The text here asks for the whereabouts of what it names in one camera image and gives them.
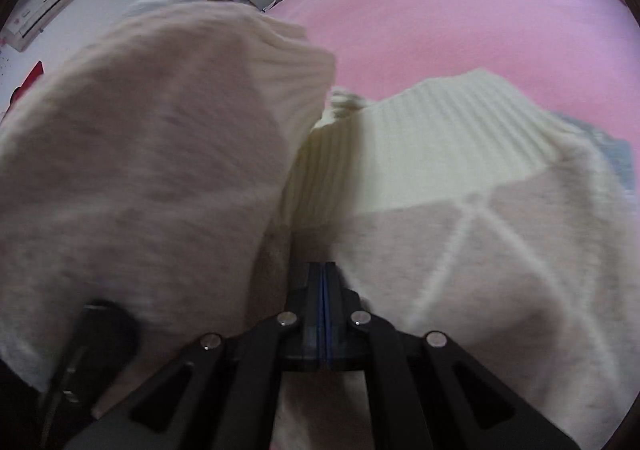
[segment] ribbed cuff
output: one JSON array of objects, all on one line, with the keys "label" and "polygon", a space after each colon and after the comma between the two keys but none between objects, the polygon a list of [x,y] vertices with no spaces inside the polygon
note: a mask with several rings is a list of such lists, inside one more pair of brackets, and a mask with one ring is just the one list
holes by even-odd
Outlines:
[{"label": "ribbed cuff", "polygon": [[316,128],[282,202],[294,229],[528,178],[576,133],[485,70],[432,78]]}]

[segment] beige sweater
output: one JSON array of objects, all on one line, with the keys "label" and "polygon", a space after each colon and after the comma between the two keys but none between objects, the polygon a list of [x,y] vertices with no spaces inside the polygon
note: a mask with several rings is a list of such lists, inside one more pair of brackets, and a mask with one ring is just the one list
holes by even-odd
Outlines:
[{"label": "beige sweater", "polygon": [[[636,244],[605,160],[483,71],[339,92],[311,131],[333,74],[299,27],[195,3],[39,80],[0,127],[0,357],[42,390],[82,304],[120,303],[143,346],[101,412],[197,335],[276,312],[289,255],[335,260],[374,312],[447,332],[599,449],[640,388]],[[370,448],[358,376],[286,381],[274,442]]]}]

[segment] air conditioner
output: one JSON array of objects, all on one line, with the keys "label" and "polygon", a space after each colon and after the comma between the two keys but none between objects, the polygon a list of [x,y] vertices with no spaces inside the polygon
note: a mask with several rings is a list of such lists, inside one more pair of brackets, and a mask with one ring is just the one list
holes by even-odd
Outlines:
[{"label": "air conditioner", "polygon": [[72,0],[29,0],[15,10],[2,30],[2,38],[17,51],[24,49]]}]

